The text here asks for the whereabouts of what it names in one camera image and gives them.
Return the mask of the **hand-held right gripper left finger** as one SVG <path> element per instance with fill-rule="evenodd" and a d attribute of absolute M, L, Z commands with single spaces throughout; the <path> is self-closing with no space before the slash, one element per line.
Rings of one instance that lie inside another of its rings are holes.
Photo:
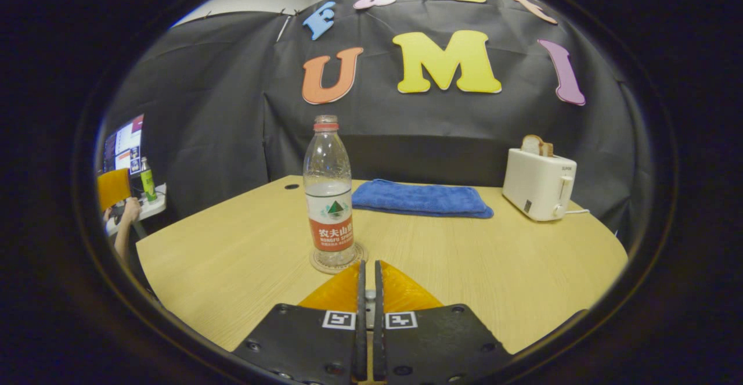
<path fill-rule="evenodd" d="M 279 303 L 233 350 L 236 358 L 265 370 L 279 383 L 353 384 L 368 375 L 366 263 L 356 265 L 352 310 Z"/>

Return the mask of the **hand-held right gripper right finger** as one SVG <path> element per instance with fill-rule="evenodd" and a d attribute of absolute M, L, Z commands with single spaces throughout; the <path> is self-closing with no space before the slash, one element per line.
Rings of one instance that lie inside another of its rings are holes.
<path fill-rule="evenodd" d="M 473 384 L 514 356 L 464 304 L 393 311 L 392 266 L 374 264 L 373 378 L 387 384 Z"/>

